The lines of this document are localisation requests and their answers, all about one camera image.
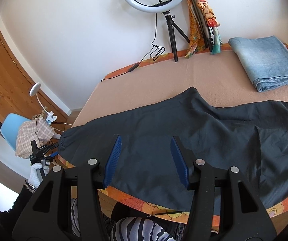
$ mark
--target beige bed sheet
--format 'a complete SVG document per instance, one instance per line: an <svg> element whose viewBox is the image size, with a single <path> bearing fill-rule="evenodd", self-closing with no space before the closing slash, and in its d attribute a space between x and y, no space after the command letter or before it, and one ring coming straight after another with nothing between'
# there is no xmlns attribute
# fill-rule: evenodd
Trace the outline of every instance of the beige bed sheet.
<svg viewBox="0 0 288 241"><path fill-rule="evenodd" d="M195 87L212 106L229 107L265 100L288 102L288 85L257 92L237 55L223 51L158 62L97 85L74 127L110 114L150 105Z"/></svg>

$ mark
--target hand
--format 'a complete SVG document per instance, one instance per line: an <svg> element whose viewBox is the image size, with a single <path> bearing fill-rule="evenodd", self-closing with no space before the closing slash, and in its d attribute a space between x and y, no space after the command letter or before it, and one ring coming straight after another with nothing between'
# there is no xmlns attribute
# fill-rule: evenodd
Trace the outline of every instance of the hand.
<svg viewBox="0 0 288 241"><path fill-rule="evenodd" d="M34 165L32 165L30 167L30 177L29 177L29 180L28 180L28 184L34 186L35 188L38 188L39 185L40 185L40 180L38 178L38 175L37 175L37 170L38 169L41 169L43 168L44 170L44 173L45 175L47 176L47 174L49 173L49 164L50 162L49 161L45 161L45 160L42 160L42 163L35 163Z"/></svg>

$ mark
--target plaid cloth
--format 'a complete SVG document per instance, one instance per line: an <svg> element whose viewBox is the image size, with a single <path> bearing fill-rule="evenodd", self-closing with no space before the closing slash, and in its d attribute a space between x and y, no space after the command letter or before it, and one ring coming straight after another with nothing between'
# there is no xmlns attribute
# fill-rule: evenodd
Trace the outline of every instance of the plaid cloth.
<svg viewBox="0 0 288 241"><path fill-rule="evenodd" d="M52 128L42 117L32 121L25 121L19 128L16 140L16 156L29 158L33 153L31 141L35 140L37 147L44 145L43 142L49 141L55 134Z"/></svg>

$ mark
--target white lamp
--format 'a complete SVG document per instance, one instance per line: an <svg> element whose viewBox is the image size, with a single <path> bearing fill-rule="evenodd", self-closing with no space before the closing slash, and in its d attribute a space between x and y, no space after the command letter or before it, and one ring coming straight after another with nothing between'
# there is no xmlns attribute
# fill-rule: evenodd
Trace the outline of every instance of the white lamp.
<svg viewBox="0 0 288 241"><path fill-rule="evenodd" d="M35 95L37 96L37 100L38 100L39 104L42 106L42 108L44 109L44 111L48 114L48 115L47 115L47 118L46 118L46 122L47 122L47 123L52 123L52 122L54 122L55 120L57 120L57 116L54 116L54 113L53 113L52 111L51 111L51 112L46 111L45 107L44 107L44 106L42 105L42 103L40 102L40 100L39 100L39 98L38 98L38 94L37 94L37 92L38 92L39 89L40 89L40 86L41 86L40 83L36 83L36 84L31 88L31 90L30 90L30 92L29 92L29 95L30 95L31 97L34 97Z"/></svg>
<svg viewBox="0 0 288 241"><path fill-rule="evenodd" d="M151 6L146 6L138 3L135 0L125 0L130 6L133 8L140 10L142 12L148 12L148 13L162 13L171 10L175 6L179 5L182 0L172 0L168 4L162 5L162 6L157 6L157 7L151 7Z"/></svg>

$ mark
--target bracelet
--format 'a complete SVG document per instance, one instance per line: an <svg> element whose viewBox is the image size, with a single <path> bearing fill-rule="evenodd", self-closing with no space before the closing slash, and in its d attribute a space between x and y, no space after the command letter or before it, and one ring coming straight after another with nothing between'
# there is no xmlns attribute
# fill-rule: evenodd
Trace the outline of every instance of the bracelet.
<svg viewBox="0 0 288 241"><path fill-rule="evenodd" d="M25 187L33 194L36 191L36 188L33 185L29 184L28 182L25 183Z"/></svg>

